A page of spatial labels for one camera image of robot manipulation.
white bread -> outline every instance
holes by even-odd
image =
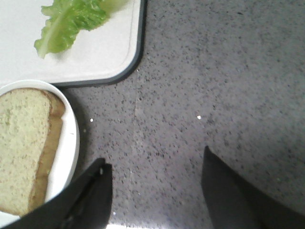
[[[0,96],[0,210],[25,215],[44,203],[64,104],[33,88]]]

countertop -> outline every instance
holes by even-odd
[[[211,229],[203,149],[305,214],[305,3],[148,1],[144,54],[127,79],[63,92],[75,175],[113,165],[110,224]]]

white bowl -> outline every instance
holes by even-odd
[[[80,135],[79,128],[67,98],[53,85],[40,80],[21,80],[10,83],[0,88],[0,96],[17,88],[38,88],[57,95],[65,105],[65,113],[62,118],[62,129],[59,145],[55,159],[48,178],[48,187],[45,202],[59,194],[71,181],[76,167]],[[0,211],[0,227],[4,227],[18,220],[19,216],[14,216]]]

speckled gray countertop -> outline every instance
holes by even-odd
[[[304,12],[302,0],[148,1],[137,71],[63,90],[81,131],[76,175],[113,164],[111,224],[211,229],[206,145],[305,214]]]

white cutting board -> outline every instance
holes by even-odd
[[[137,52],[141,0],[128,0],[101,27],[80,31],[71,49],[38,57],[33,47],[48,17],[41,6],[52,0],[9,0],[0,6],[0,86],[37,79],[69,85],[79,81],[111,81]]]

